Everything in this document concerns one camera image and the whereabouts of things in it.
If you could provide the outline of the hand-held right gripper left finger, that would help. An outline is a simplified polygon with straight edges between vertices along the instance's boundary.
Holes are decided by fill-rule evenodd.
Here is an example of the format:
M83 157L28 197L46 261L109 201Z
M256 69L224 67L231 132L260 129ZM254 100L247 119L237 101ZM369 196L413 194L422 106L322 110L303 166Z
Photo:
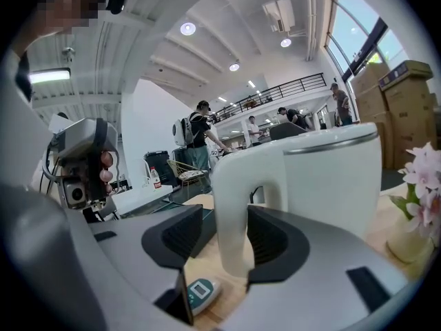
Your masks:
M89 227L110 263L142 300L154 311L193 325L184 266L201 236L201 205Z

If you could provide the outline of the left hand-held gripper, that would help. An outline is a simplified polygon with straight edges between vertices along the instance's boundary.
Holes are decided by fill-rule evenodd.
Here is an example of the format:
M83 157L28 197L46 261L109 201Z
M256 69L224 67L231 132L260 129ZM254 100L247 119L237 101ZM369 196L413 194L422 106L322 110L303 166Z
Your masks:
M81 181L85 187L86 203L104 202L105 184L100 180L101 153L117 154L118 132L102 118L85 118L56 134L50 148L54 150L60 175L51 174L50 180L58 185L62 203L66 203L63 183L68 179Z

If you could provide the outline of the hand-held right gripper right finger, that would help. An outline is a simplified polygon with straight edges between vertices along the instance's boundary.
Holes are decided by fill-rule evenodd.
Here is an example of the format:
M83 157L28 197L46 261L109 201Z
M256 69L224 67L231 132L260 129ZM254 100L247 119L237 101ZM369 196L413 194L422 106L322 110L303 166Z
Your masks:
M244 300L217 331L380 331L412 284L356 235L251 205Z

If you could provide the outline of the white electric kettle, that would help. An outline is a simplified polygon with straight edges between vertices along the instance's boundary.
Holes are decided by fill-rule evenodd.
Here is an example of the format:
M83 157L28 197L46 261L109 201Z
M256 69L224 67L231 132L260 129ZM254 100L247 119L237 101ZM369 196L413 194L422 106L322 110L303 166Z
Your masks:
M250 194L263 188L269 208L364 237L376 212L382 176L380 135L361 123L287 137L227 155L212 175L218 248L235 277L243 256Z

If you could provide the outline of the person's left hand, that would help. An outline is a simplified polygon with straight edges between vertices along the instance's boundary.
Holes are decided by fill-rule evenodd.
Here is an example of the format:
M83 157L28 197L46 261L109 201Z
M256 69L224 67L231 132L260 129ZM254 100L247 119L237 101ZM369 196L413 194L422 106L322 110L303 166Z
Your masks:
M109 171L109 168L113 165L113 157L112 155L104 151L101 153L101 171L99 174L100 180L105 184L106 193L110 194L112 191L112 186L110 185L110 182L112 181L113 174Z

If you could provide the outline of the long tube ceiling light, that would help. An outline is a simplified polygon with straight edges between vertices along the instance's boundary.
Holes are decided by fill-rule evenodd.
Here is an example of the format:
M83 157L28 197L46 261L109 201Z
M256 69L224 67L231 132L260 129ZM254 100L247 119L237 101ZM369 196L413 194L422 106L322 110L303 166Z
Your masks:
M45 83L51 81L65 81L71 77L70 68L53 68L38 70L29 74L31 84Z

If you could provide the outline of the dark green box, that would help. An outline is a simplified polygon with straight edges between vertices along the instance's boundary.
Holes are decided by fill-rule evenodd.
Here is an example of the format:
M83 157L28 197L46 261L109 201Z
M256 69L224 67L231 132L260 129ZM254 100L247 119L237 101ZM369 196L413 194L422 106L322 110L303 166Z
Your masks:
M203 208L201 235L192 250L191 257L196 258L203 248L210 242L216 234L216 219L213 210Z

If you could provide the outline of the green white digital device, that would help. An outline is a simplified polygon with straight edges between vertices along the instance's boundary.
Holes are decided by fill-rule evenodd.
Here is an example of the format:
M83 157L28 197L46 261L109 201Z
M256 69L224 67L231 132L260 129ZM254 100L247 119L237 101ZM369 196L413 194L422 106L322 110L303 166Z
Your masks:
M207 309L222 290L221 283L213 279L199 278L188 285L187 298L193 316Z

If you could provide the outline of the black bin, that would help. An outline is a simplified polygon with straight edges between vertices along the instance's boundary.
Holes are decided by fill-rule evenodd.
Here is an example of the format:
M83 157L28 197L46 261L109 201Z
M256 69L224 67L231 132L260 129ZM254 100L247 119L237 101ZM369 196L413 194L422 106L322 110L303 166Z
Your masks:
M167 162L170 157L166 150L148 152L143 158L147 162L149 168L155 167L163 185L175 186L175 176Z

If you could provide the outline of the white backpack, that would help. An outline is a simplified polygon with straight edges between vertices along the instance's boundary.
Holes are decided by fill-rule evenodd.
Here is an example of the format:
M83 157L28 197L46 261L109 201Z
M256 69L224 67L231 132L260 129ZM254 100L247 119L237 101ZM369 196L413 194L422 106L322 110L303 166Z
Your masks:
M193 144L194 136L192 133L192 125L188 118L178 119L172 128L174 142L179 147Z

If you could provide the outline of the cream vase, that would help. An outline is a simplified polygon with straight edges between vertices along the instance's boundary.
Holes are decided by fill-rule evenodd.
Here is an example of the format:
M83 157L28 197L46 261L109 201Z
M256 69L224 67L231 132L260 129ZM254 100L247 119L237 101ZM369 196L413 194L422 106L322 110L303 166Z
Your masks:
M399 216L387 238L387 248L401 262L406 264L425 263L435 247L429 237L421 237L417 230L407 230L408 220Z

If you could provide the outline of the pink flowers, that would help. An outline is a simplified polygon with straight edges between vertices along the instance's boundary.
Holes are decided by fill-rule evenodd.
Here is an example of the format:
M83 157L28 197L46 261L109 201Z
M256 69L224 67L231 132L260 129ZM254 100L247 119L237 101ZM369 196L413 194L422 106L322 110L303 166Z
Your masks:
M404 197L391 196L391 202L407 219L406 231L441 243L441 150L430 143L407 150L413 155L398 172L407 186Z

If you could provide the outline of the stack of cardboard boxes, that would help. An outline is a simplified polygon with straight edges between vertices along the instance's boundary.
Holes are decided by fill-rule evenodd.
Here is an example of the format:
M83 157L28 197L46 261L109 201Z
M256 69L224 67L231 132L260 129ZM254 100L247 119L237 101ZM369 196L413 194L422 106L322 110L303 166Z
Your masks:
M436 96L427 85L432 77L429 64L406 60L392 70L369 63L351 80L360 121L378 128L383 168L403 168L413 160L412 148L436 147Z

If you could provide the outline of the black mezzanine railing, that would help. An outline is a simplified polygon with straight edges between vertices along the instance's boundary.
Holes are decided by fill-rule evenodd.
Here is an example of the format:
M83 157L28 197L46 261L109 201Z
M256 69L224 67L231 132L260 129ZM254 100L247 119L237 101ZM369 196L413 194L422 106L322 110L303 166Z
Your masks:
M326 87L327 83L322 72L309 75L287 83L282 83L264 91L256 91L255 94L249 95L211 114L210 120L213 124L216 124L258 106Z

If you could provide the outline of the white ceiling air conditioner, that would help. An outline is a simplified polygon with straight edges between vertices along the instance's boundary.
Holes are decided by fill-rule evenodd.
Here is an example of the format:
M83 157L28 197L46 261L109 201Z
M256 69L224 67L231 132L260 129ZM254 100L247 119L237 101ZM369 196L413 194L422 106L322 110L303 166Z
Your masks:
M289 33L295 26L294 10L291 0L273 0L263 4L272 32Z

